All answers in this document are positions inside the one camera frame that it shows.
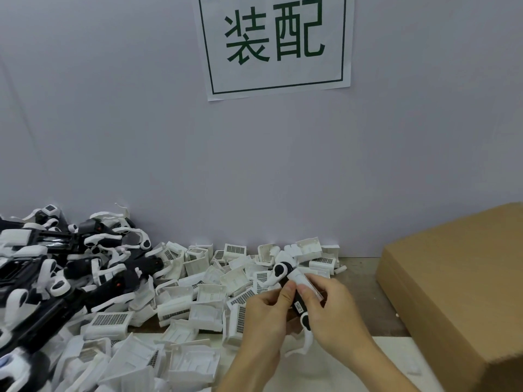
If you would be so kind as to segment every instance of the hand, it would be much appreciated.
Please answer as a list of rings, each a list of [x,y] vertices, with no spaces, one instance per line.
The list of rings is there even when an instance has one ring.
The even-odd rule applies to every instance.
[[[375,344],[352,295],[336,279],[313,274],[306,276],[319,290],[327,292],[327,301],[322,308],[312,290],[305,285],[297,287],[307,305],[314,338],[331,356],[354,370],[358,357],[374,349]]]
[[[261,391],[274,376],[295,293],[296,283],[289,281],[281,290],[270,290],[247,300],[242,345],[219,392]]]

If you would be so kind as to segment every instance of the wall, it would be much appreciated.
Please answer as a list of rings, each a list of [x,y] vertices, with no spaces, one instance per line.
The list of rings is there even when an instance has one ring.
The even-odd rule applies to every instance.
[[[0,210],[118,201],[156,239],[376,256],[521,199],[521,16],[356,0],[351,88],[207,103],[190,0],[0,0]]]

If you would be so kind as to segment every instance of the brown box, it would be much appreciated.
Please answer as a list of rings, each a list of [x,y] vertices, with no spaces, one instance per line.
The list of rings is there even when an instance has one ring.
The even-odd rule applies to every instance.
[[[447,392],[523,392],[523,203],[389,244],[376,278]]]

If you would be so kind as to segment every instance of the white paper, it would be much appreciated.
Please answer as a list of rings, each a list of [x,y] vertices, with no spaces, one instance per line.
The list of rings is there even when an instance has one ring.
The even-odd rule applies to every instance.
[[[350,86],[354,0],[193,0],[193,8],[209,101]]]

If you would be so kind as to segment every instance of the person's left hand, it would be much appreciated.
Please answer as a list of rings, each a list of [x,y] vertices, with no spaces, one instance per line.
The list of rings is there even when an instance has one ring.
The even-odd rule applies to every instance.
[[[289,281],[281,290],[270,290],[247,300],[242,345],[237,360],[256,363],[261,382],[268,382],[280,362],[280,348],[287,334],[288,310],[296,293]]]

